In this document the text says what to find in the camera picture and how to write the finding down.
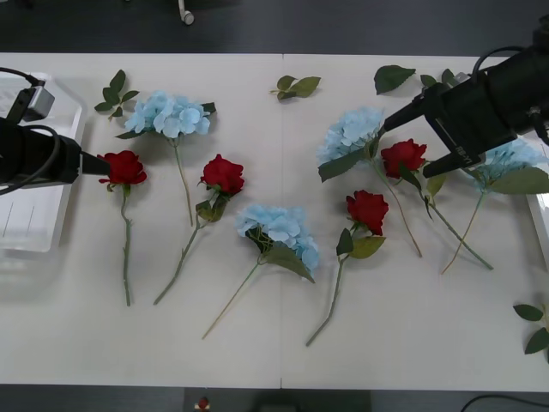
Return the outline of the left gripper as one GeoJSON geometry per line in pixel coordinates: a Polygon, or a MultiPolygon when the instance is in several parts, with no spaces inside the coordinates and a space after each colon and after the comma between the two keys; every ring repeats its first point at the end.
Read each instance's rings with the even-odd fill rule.
{"type": "Polygon", "coordinates": [[[110,164],[99,156],[81,151],[68,137],[45,125],[21,127],[22,161],[16,173],[16,182],[23,189],[72,184],[79,174],[108,176],[110,164]]]}

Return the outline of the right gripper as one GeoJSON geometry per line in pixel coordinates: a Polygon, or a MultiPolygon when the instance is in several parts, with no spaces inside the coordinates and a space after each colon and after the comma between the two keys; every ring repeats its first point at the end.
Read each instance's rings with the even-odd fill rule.
{"type": "Polygon", "coordinates": [[[436,83],[423,97],[388,116],[382,130],[389,132],[425,116],[449,153],[423,169],[425,178],[473,167],[490,149],[517,139],[515,108],[519,76],[509,68],[491,68],[453,88],[436,83]]]}

